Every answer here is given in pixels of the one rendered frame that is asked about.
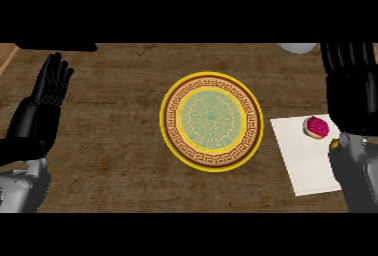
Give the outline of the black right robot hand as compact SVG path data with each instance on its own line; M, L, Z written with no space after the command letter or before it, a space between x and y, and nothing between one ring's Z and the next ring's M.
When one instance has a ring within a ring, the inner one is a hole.
M341 132L378 136L378 62L372 43L322 43L327 113Z

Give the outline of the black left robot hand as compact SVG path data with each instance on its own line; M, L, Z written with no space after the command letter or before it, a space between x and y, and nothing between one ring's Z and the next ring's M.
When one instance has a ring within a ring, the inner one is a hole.
M53 147L60 106L73 69L59 52L47 56L31 96L23 98L0 139L0 166L42 158Z

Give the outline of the yellow patterned plate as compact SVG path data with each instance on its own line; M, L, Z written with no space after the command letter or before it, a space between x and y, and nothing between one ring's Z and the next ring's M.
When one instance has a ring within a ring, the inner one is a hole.
M251 90L218 72L184 76L164 96L159 129L169 151L192 168L237 168L262 139L262 111Z

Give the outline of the pale grey round object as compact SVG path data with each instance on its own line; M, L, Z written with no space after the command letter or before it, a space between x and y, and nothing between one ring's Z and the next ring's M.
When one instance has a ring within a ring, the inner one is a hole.
M316 47L316 43L279 43L277 46L292 54L305 54Z

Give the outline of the white placemat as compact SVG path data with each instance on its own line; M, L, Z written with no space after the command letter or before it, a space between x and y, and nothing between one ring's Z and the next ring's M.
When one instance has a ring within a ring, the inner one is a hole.
M296 196L339 191L327 159L329 143L339 136L339 130L329 115L317 115L329 127L323 139L304 134L302 124L307 116L270 120L280 155Z

